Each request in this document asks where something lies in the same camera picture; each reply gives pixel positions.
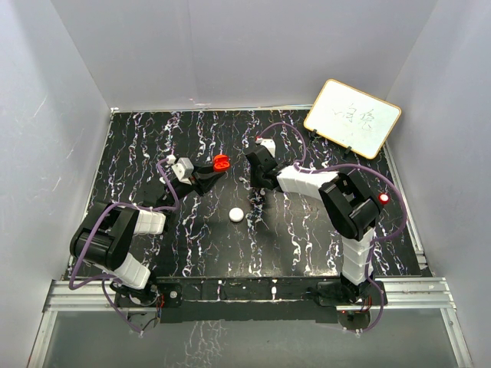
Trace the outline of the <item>orange charging case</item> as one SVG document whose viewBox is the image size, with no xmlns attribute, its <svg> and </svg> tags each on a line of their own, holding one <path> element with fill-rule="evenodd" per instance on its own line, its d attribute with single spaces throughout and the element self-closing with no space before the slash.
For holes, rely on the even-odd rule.
<svg viewBox="0 0 491 368">
<path fill-rule="evenodd" d="M 229 157 L 225 154 L 219 154 L 213 158 L 213 171 L 222 173 L 226 172 L 230 167 Z"/>
</svg>

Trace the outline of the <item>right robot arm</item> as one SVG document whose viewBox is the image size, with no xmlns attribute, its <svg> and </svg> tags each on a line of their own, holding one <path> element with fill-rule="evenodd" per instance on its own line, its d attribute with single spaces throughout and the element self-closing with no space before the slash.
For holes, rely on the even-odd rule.
<svg viewBox="0 0 491 368">
<path fill-rule="evenodd" d="M 370 293 L 374 227 L 383 209 L 361 174 L 356 169 L 317 172 L 278 163 L 263 145 L 245 157 L 252 187 L 297 193 L 323 203 L 342 240 L 341 297 L 351 304 L 361 303 Z"/>
</svg>

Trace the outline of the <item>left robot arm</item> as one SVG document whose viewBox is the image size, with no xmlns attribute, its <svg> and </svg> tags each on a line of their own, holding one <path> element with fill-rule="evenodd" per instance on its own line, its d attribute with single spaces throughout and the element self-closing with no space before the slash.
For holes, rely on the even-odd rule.
<svg viewBox="0 0 491 368">
<path fill-rule="evenodd" d="M 150 207 L 123 202 L 95 202 L 75 232 L 70 253 L 76 264 L 69 281 L 74 291 L 95 281 L 113 281 L 117 292 L 149 306 L 158 297 L 150 269 L 130 253 L 135 235 L 160 235 L 180 200 L 195 192 L 204 196 L 230 168 L 218 155 L 208 166 L 194 166 L 187 158 L 170 156 L 157 162 L 166 191 Z"/>
</svg>

